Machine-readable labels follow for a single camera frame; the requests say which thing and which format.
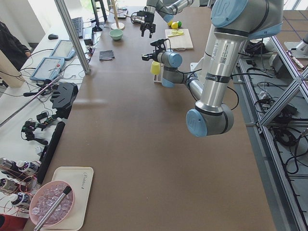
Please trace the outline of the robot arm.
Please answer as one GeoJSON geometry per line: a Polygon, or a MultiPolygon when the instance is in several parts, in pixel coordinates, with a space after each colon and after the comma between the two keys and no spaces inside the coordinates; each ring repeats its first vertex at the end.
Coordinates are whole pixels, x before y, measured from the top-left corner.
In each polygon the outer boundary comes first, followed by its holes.
{"type": "Polygon", "coordinates": [[[161,0],[148,0],[146,6],[141,11],[137,12],[137,16],[143,18],[143,22],[140,25],[141,36],[143,37],[144,32],[149,30],[149,38],[151,38],[155,32],[155,12],[168,23],[175,15],[180,13],[184,8],[191,6],[193,3],[193,0],[178,0],[166,6],[161,0]]]}
{"type": "Polygon", "coordinates": [[[163,64],[164,87],[184,84],[196,99],[186,114],[187,128],[196,137],[223,134],[232,128],[234,117],[223,98],[240,49],[248,40],[274,36],[282,29],[281,0],[217,0],[211,9],[208,43],[213,44],[212,55],[210,60],[203,59],[198,70],[205,75],[204,81],[195,73],[178,70],[182,57],[166,48],[163,39],[152,42],[152,53],[142,55],[144,61],[163,64]]]}

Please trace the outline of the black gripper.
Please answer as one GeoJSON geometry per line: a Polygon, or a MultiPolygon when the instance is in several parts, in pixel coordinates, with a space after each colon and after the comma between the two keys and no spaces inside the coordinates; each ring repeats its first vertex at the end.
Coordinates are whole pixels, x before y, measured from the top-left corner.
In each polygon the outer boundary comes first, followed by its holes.
{"type": "Polygon", "coordinates": [[[149,25],[149,38],[151,39],[156,30],[156,24],[154,22],[154,13],[145,11],[144,12],[144,22],[140,26],[141,36],[144,37],[144,33],[147,30],[147,25],[149,25]]]}
{"type": "Polygon", "coordinates": [[[141,59],[143,61],[149,61],[151,59],[153,59],[156,62],[162,63],[162,55],[164,53],[164,50],[162,49],[158,49],[158,50],[154,50],[153,54],[149,53],[149,54],[142,54],[141,55],[141,59]]]}

